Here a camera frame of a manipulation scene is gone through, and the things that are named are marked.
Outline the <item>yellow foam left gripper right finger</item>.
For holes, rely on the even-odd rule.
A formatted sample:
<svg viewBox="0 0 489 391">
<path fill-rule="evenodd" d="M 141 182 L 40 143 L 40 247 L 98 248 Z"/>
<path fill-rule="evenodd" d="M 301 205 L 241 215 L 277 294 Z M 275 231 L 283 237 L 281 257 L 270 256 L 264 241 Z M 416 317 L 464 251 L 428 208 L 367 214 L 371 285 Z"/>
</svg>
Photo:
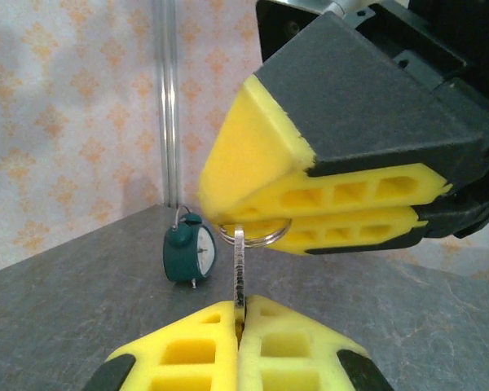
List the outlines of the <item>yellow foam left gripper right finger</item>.
<svg viewBox="0 0 489 391">
<path fill-rule="evenodd" d="M 391 390 L 368 351 L 273 300 L 247 299 L 239 390 Z"/>
</svg>

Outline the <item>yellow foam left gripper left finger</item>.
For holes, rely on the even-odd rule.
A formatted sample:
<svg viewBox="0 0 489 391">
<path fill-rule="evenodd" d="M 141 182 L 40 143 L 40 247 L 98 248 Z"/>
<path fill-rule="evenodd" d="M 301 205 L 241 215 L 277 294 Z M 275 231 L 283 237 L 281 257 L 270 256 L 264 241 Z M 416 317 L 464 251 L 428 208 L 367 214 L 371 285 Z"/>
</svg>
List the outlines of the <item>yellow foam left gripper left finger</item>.
<svg viewBox="0 0 489 391">
<path fill-rule="evenodd" d="M 231 301 L 220 301 L 114 350 L 84 390 L 237 389 Z"/>
</svg>

